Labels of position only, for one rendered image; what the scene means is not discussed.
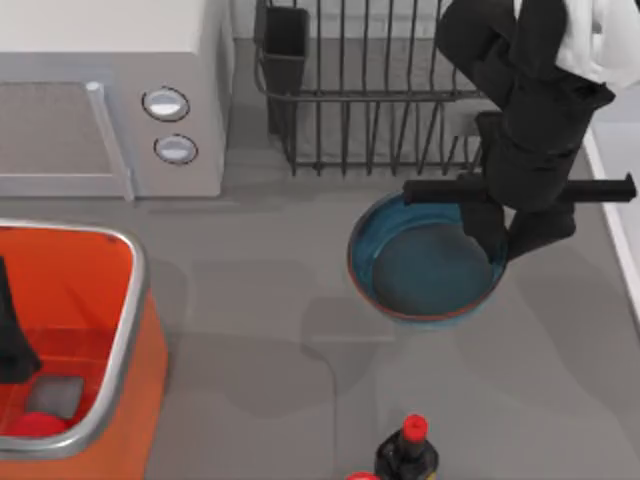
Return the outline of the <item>grey square block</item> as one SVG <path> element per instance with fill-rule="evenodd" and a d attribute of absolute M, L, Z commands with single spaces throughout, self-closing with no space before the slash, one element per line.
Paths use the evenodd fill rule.
<path fill-rule="evenodd" d="M 70 420 L 80 405 L 83 389 L 84 380 L 79 376 L 40 376 L 29 391 L 26 411 Z"/>

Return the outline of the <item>pale microwave oven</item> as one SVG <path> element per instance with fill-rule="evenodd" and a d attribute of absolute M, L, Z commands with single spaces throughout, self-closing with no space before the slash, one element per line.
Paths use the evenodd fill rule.
<path fill-rule="evenodd" d="M 102 83 L 135 199 L 220 193 L 234 67 L 229 0 L 0 0 L 0 82 Z M 163 86 L 189 100 L 178 122 L 142 107 Z M 196 143 L 194 161 L 156 156 L 173 134 Z"/>

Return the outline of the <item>round microwave knob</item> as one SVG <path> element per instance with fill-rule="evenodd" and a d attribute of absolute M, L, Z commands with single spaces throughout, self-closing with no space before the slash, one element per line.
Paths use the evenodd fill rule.
<path fill-rule="evenodd" d="M 160 122 L 178 122 L 190 112 L 187 97 L 168 86 L 145 92 L 142 107 L 151 118 Z"/>
<path fill-rule="evenodd" d="M 156 139 L 154 153 L 165 163 L 186 165 L 197 158 L 198 146 L 187 136 L 173 134 Z"/>

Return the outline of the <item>black bottle with red cap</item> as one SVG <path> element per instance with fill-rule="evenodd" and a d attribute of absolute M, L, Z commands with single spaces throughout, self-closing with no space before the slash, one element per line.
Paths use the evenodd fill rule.
<path fill-rule="evenodd" d="M 380 480 L 436 480 L 440 456 L 428 432 L 424 416 L 408 415 L 401 428 L 377 447 L 375 475 Z"/>

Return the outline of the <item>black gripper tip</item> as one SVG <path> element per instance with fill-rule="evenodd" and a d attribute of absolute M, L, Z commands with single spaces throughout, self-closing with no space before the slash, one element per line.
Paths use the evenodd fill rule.
<path fill-rule="evenodd" d="M 0 384 L 23 384 L 42 368 L 17 317 L 4 258 L 0 256 Z"/>

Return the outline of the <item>red round object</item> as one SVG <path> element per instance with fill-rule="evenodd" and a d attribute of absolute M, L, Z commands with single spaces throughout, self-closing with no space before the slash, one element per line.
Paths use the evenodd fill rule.
<path fill-rule="evenodd" d="M 24 438 L 45 438 L 64 433 L 68 422 L 56 415 L 46 412 L 27 412 L 11 423 L 6 431 L 7 436 Z"/>

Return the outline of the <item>black cutlery holder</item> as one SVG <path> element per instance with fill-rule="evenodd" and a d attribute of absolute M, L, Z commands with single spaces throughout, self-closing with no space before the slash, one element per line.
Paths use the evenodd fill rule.
<path fill-rule="evenodd" d="M 267 101 L 268 130 L 285 140 L 297 107 L 308 58 L 309 11 L 297 6 L 272 5 L 256 0 L 254 43 Z"/>

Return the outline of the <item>blue bowl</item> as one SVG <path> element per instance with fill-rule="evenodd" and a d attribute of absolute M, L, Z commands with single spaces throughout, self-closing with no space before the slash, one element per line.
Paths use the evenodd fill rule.
<path fill-rule="evenodd" d="M 465 234 L 457 204 L 406 205 L 391 193 L 355 222 L 346 270 L 372 308 L 405 324 L 449 326 L 479 309 L 507 268 L 507 246 L 490 258 Z"/>

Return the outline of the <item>orange bin with metal rim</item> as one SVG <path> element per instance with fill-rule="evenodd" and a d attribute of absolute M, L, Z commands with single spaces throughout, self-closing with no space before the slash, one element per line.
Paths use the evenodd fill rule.
<path fill-rule="evenodd" d="M 100 226 L 0 218 L 0 256 L 42 363 L 26 383 L 0 384 L 0 480 L 144 480 L 168 348 L 141 244 Z M 43 375 L 84 380 L 68 429 L 7 436 Z"/>

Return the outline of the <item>microwave oven door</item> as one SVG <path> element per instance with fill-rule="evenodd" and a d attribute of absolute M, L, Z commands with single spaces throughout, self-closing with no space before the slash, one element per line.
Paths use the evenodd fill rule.
<path fill-rule="evenodd" d="M 86 83 L 0 82 L 0 197 L 123 198 Z"/>

